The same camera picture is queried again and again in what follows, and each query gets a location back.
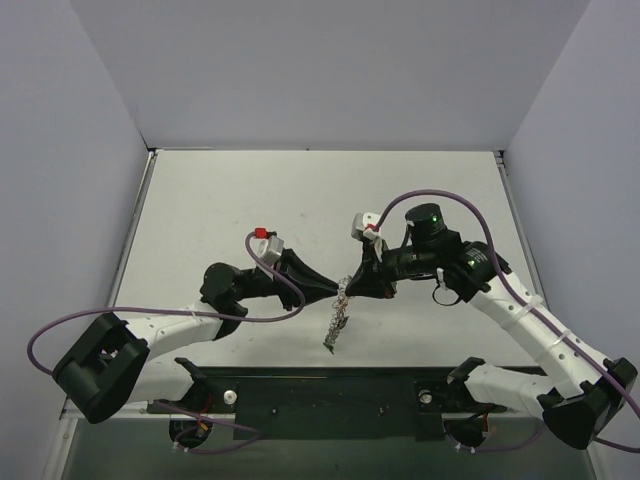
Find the metal chain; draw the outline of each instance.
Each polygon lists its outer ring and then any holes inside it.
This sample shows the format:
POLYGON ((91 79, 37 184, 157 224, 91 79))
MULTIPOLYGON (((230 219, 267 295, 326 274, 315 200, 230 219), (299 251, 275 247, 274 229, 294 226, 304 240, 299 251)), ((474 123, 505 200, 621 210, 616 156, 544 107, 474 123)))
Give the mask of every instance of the metal chain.
POLYGON ((333 346, 340 335, 340 331, 347 324, 349 317, 346 315, 347 305, 349 305, 350 297, 347 297, 345 290, 347 285, 351 282, 351 276, 347 275, 338 282, 338 298, 331 305, 335 310, 335 313, 331 317, 331 323, 329 324, 329 331, 324 339, 323 345, 333 354, 333 346))

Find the gray wall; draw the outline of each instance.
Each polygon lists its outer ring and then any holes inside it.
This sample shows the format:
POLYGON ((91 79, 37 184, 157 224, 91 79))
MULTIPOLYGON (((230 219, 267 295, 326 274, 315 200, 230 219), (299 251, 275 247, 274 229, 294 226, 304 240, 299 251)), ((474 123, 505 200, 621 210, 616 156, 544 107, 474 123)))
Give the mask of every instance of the gray wall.
MULTIPOLYGON (((63 395, 25 346, 104 304, 146 150, 67 0, 0 8, 0 478, 40 478, 63 395)), ((81 327, 43 339, 53 365, 81 327)))
POLYGON ((153 147, 505 148, 588 0, 71 0, 153 147))
MULTIPOLYGON (((638 0, 591 2, 506 161, 552 309, 640 367, 639 25, 638 0)), ((627 408, 603 436, 640 446, 638 426, 627 408)), ((638 478, 640 456, 609 458, 638 478)))

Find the screw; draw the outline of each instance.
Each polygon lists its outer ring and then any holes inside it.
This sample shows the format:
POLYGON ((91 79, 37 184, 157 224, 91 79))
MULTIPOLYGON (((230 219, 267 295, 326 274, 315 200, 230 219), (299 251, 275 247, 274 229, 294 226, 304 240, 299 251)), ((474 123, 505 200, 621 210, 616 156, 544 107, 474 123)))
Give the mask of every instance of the screw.
POLYGON ((420 403, 431 403, 433 396, 429 390, 420 390, 420 393, 418 393, 418 399, 420 400, 420 403))
POLYGON ((227 390, 226 392, 224 392, 222 398, 224 399, 224 403, 226 403, 227 405, 233 405, 238 399, 238 394, 233 390, 227 390))

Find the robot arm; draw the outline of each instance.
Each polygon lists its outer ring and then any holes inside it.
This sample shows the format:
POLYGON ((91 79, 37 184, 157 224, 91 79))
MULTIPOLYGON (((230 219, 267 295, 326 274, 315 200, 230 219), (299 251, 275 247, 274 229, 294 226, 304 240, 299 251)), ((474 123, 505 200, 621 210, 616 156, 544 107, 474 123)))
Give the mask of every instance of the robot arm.
POLYGON ((463 242, 449 230, 436 204, 407 212, 407 238, 390 250, 373 226, 379 216, 356 216, 352 236, 363 244, 362 262, 346 288, 347 296, 393 298, 396 282, 437 279, 461 300, 492 318, 518 342, 547 376, 528 375, 470 358, 448 378, 460 402, 492 403, 542 418, 549 429, 574 448, 584 449, 622 408, 624 400, 602 375, 563 342, 568 337, 629 391, 637 370, 626 359, 611 361, 577 338, 531 295, 507 262, 500 268, 512 289, 528 304, 522 307, 497 276, 489 248, 463 242), (532 312, 544 314, 562 333, 558 337, 532 312))
POLYGON ((106 420, 127 402, 180 400, 193 385, 191 373, 185 363, 158 357, 233 333, 240 321, 229 317, 247 316, 248 310, 239 303, 244 299, 278 296, 285 310, 300 307, 298 295, 263 265, 293 283, 306 304, 337 294, 337 283, 285 249, 275 233, 265 234, 258 256, 261 262, 253 269, 211 265, 201 297, 186 308, 192 314, 175 311, 131 320, 113 313, 97 317, 58 362, 53 379, 90 423, 106 420), (223 319, 214 317, 218 314, 223 319))

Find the silver chain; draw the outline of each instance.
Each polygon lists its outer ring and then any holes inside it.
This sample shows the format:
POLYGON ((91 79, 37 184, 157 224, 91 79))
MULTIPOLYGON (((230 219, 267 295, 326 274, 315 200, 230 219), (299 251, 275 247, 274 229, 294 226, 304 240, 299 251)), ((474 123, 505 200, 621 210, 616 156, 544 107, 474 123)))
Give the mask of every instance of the silver chain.
POLYGON ((349 320, 349 317, 346 315, 346 313, 350 297, 347 297, 347 294, 345 293, 349 282, 351 282, 351 276, 346 276, 338 282, 338 298, 331 305, 335 312, 331 317, 329 331, 327 332, 327 336, 324 338, 323 342, 323 345, 327 347, 327 349, 331 353, 333 353, 333 346, 338 339, 338 335, 340 335, 340 331, 347 324, 347 320, 349 320))

